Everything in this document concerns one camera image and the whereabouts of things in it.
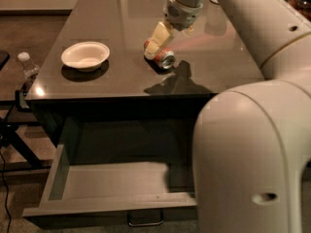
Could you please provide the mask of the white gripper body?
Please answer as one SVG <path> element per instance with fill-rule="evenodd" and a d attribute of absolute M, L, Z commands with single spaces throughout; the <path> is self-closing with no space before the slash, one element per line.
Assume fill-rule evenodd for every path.
<path fill-rule="evenodd" d="M 194 24 L 202 7 L 202 0 L 166 0 L 163 14 L 173 28 L 182 31 Z"/>

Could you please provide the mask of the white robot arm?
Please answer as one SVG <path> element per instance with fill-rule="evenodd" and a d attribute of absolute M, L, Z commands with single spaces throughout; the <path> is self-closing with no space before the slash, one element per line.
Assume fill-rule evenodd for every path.
<path fill-rule="evenodd" d="M 302 233 L 311 157 L 309 21 L 284 0 L 217 0 L 264 76 L 211 99 L 193 130 L 200 233 Z M 192 27 L 202 0 L 166 0 L 145 55 Z"/>

